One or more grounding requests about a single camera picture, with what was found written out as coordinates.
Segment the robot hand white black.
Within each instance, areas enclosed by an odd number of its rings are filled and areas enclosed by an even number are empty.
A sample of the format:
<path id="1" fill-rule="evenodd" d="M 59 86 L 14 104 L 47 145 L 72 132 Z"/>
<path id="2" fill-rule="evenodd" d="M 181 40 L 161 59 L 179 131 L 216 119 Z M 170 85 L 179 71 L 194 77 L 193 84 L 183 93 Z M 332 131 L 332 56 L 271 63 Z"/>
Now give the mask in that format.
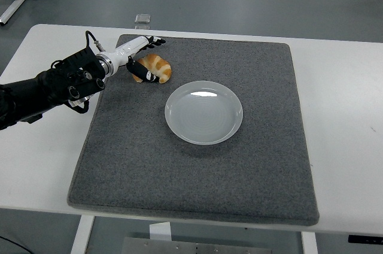
<path id="1" fill-rule="evenodd" d="M 154 75 L 146 66 L 143 66 L 138 61 L 135 61 L 134 56 L 141 50 L 147 48 L 152 49 L 155 46 L 160 46 L 166 41 L 159 37 L 154 36 L 140 36 L 120 47 L 116 48 L 112 53 L 105 53 L 106 66 L 108 71 L 105 72 L 106 77 L 114 75 L 120 66 L 125 66 L 127 70 L 140 78 L 143 81 L 159 82 L 159 77 Z"/>

